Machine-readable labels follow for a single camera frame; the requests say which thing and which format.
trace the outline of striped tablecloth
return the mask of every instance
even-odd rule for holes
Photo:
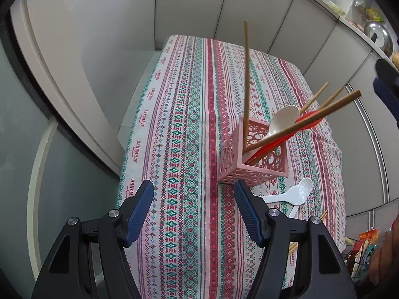
[[[283,106],[313,96],[291,63],[251,50],[250,116],[270,121]],[[222,143],[243,113],[244,48],[211,39],[172,36],[144,89],[126,149],[118,204],[144,179],[154,201],[140,238],[126,256],[143,299],[245,298],[262,249],[253,243],[233,197],[217,182]],[[310,109],[315,110],[317,103]],[[341,151],[326,120],[288,143],[289,177],[253,188],[284,193],[303,177],[313,192],[299,218],[321,215],[344,249]],[[286,203],[272,204],[284,213]],[[289,257],[290,286],[296,253]]]

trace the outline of plastic bag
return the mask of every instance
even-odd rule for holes
[[[364,6],[364,2],[355,1],[353,6],[365,17],[367,20],[374,20],[378,22],[384,22],[384,18],[377,9],[367,9]]]
[[[339,6],[337,6],[336,4],[334,4],[331,1],[326,2],[328,4],[328,6],[333,9],[339,16],[341,17],[345,17],[346,13],[344,12],[344,10],[342,10]]]

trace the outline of white plastic spoon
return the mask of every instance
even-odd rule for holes
[[[313,188],[312,180],[310,178],[303,178],[301,181],[299,181],[298,185],[308,189],[308,191],[309,191],[308,197],[309,197],[310,193],[312,192],[312,188]],[[295,218],[295,215],[297,214],[298,209],[299,209],[299,206],[294,206],[293,209],[291,210],[288,218]]]
[[[287,127],[292,126],[298,117],[299,117],[299,109],[297,106],[290,105],[281,108],[272,117],[272,120],[270,121],[269,125],[269,131],[266,134],[266,136],[264,136],[261,140],[286,129]],[[243,154],[243,163],[245,163],[257,151],[258,148]]]
[[[310,178],[303,178],[304,179],[309,179],[310,183],[312,183],[312,180]],[[261,197],[266,203],[277,203],[281,201],[288,202],[294,206],[300,206],[306,202],[306,199],[308,198],[310,192],[312,189],[309,189],[309,182],[304,182],[300,183],[300,185],[294,185],[293,187],[290,187],[286,193],[283,193],[281,195],[270,195],[270,196],[259,196]]]

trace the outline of blue rubber grip pad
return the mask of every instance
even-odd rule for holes
[[[399,122],[399,102],[394,94],[389,90],[388,87],[381,82],[379,78],[376,78],[373,82],[374,92],[386,105],[388,110],[394,116],[395,120]]]
[[[253,240],[256,245],[261,246],[264,239],[260,232],[260,219],[255,210],[252,208],[248,196],[239,182],[234,183],[234,198],[237,203],[238,209],[240,210],[241,216],[243,217],[244,224],[248,230],[248,234],[251,240]]]
[[[154,186],[152,183],[148,183],[128,221],[125,238],[125,243],[128,246],[137,241],[153,199]]]

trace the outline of white cabinet door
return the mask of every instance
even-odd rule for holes
[[[335,26],[320,53],[304,74],[313,93],[316,93],[324,83],[330,83],[318,98],[319,103],[349,81],[370,50],[370,47],[363,45],[343,25]]]
[[[369,213],[365,212],[359,215],[346,218],[345,236],[353,239],[359,239],[359,234],[369,229]]]
[[[243,21],[249,22],[249,47],[267,52],[292,0],[225,0],[216,39],[244,45]]]
[[[339,97],[347,93],[344,90]],[[380,168],[366,124],[352,102],[327,117],[332,136],[342,151],[342,182],[346,215],[384,204]]]
[[[384,158],[390,201],[399,197],[399,130],[396,121],[380,98],[374,93],[373,81],[377,76],[375,64],[379,57],[372,53],[351,79],[354,89],[362,92],[363,107],[372,123]]]
[[[294,0],[269,54],[304,73],[334,29],[335,20],[309,0]]]
[[[155,40],[171,35],[213,38],[223,0],[156,0]]]

